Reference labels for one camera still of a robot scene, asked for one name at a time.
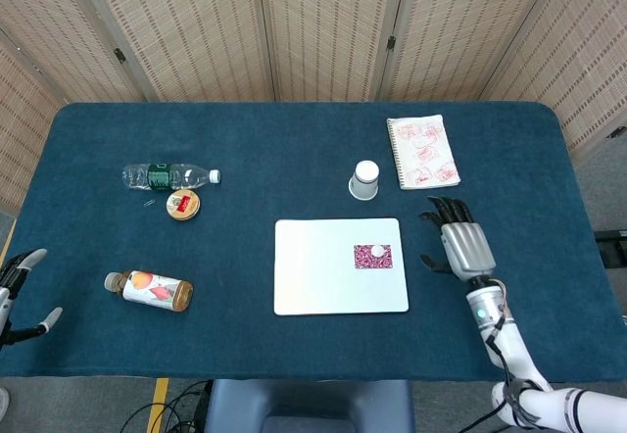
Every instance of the paper cup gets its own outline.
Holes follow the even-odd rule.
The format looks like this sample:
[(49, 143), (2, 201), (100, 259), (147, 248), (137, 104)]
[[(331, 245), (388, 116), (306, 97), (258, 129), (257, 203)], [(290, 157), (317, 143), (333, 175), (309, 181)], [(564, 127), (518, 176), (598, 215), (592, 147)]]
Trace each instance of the paper cup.
[(361, 161), (349, 181), (349, 191), (360, 201), (369, 201), (379, 191), (379, 166), (373, 161)]

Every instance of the table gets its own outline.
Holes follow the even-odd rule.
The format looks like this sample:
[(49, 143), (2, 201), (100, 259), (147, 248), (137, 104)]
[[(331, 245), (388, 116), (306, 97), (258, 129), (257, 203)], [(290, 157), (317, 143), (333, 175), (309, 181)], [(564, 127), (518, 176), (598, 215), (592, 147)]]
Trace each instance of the table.
[[(454, 188), (402, 191), (387, 118), (442, 114)], [(359, 160), (381, 169), (371, 202), (349, 195)], [(126, 190), (131, 163), (219, 168), (187, 222), (168, 192)], [(555, 115), (533, 103), (73, 104), (56, 116), (10, 255), (48, 257), (29, 276), (14, 326), (55, 306), (51, 333), (2, 351), (2, 375), (210, 378), (500, 379), (465, 287), (430, 273), (444, 257), (417, 215), (429, 194), (463, 199), (491, 243), (497, 276), (540, 370), (552, 381), (627, 377), (620, 321)], [(157, 202), (149, 207), (150, 199)], [(396, 217), (408, 313), (279, 317), (272, 311), (280, 218)], [(189, 310), (126, 302), (109, 271), (188, 279)]]

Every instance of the red card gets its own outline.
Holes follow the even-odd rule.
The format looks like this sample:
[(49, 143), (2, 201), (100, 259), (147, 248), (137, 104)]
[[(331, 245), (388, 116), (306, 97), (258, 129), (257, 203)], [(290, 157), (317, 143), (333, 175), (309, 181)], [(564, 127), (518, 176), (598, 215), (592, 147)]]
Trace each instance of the red card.
[(353, 247), (355, 253), (355, 268), (391, 268), (392, 267), (392, 247), (389, 245), (381, 245), (383, 247), (383, 255), (374, 257), (372, 255), (372, 247), (376, 245), (356, 245)]

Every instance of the cable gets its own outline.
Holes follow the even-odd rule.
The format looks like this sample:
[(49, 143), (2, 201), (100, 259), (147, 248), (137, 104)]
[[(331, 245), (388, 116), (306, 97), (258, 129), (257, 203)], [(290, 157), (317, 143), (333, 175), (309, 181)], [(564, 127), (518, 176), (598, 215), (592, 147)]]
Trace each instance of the cable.
[[(505, 319), (501, 315), (501, 319), (499, 320), (499, 322), (501, 322), (502, 320), (505, 320)], [(499, 333), (500, 331), (497, 331), (496, 335), (493, 333), (488, 338), (486, 338), (486, 346), (489, 347), (490, 350), (492, 350), (497, 357), (499, 357), (499, 360), (501, 361), (501, 365), (503, 366), (503, 371), (506, 372), (506, 385), (508, 386), (513, 378), (511, 376), (511, 372), (509, 371), (509, 366), (507, 365), (506, 358), (503, 356), (503, 352), (495, 343), (495, 340), (497, 336), (499, 335)]]
[[(183, 392), (183, 394), (179, 394), (178, 396), (176, 396), (175, 398), (173, 398), (171, 401), (168, 402), (169, 408), (176, 410), (176, 406), (178, 405), (178, 401), (180, 401), (183, 397), (186, 397), (186, 396), (198, 396), (198, 395), (202, 394), (202, 392), (203, 391)], [(161, 410), (159, 412), (159, 414), (155, 418), (155, 421), (153, 421), (153, 426), (150, 427), (150, 433), (153, 433), (155, 431), (155, 426), (157, 426), (157, 422), (159, 421), (159, 418), (161, 418), (163, 416), (165, 411), (166, 411), (166, 409), (163, 409), (163, 410)]]
[(172, 401), (171, 401), (171, 403), (172, 403), (171, 411), (170, 411), (170, 413), (168, 415), (168, 420), (166, 421), (166, 431), (167, 432), (169, 432), (169, 423), (171, 422), (171, 419), (172, 419), (172, 412), (176, 409), (176, 406), (178, 406), (178, 401), (180, 401), (180, 399), (182, 399), (190, 391), (190, 389), (193, 389), (194, 387), (199, 386), (201, 384), (207, 384), (208, 382), (210, 382), (210, 380), (211, 379), (207, 379), (205, 381), (194, 382), (193, 384), (190, 384), (189, 386), (187, 386), (185, 388), (185, 390), (178, 395), (177, 398), (172, 399)]
[(193, 420), (190, 421), (182, 421), (179, 423), (176, 423), (170, 430), (167, 430), (166, 433), (181, 433), (181, 427), (186, 426), (187, 427), (187, 431), (189, 432), (189, 427), (190, 426), (196, 426), (194, 424)]
[(490, 278), (488, 281), (492, 281), (493, 283), (497, 283), (501, 288), (501, 292), (503, 293), (503, 316), (507, 317), (507, 288), (505, 284), (497, 278)]
[(172, 407), (170, 407), (168, 404), (164, 404), (163, 402), (151, 402), (150, 404), (146, 404), (145, 406), (140, 407), (139, 409), (137, 409), (136, 411), (134, 411), (131, 416), (129, 418), (126, 419), (126, 421), (124, 422), (124, 425), (121, 426), (120, 429), (120, 433), (124, 432), (124, 429), (126, 428), (126, 426), (128, 425), (128, 423), (130, 423), (130, 420), (132, 420), (135, 415), (139, 412), (141, 412), (142, 410), (145, 410), (149, 407), (152, 406), (164, 406), (164, 408), (166, 409), (170, 409), (170, 414), (174, 414), (174, 416), (176, 416), (176, 418), (178, 419), (178, 422), (180, 423), (180, 417), (178, 416), (178, 413), (176, 412), (176, 410), (174, 410)]
[(474, 420), (472, 423), (470, 423), (468, 426), (466, 426), (465, 428), (461, 429), (459, 431), (459, 433), (466, 433), (466, 431), (470, 431), (471, 429), (473, 429), (475, 426), (483, 423), (484, 421), (486, 421), (488, 418), (492, 418), (494, 415), (496, 415), (497, 413), (499, 413), (503, 407), (506, 406), (506, 401), (502, 401), (498, 407), (496, 407), (494, 410), (492, 410), (490, 413), (486, 413), (485, 415), (483, 415), (481, 418), (477, 418), (476, 420)]

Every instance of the chair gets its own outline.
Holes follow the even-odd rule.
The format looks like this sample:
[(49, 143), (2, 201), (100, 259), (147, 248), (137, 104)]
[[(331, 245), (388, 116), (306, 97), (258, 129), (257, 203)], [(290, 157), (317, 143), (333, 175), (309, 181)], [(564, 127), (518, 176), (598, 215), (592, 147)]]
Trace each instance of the chair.
[(413, 433), (408, 381), (214, 382), (205, 433)]

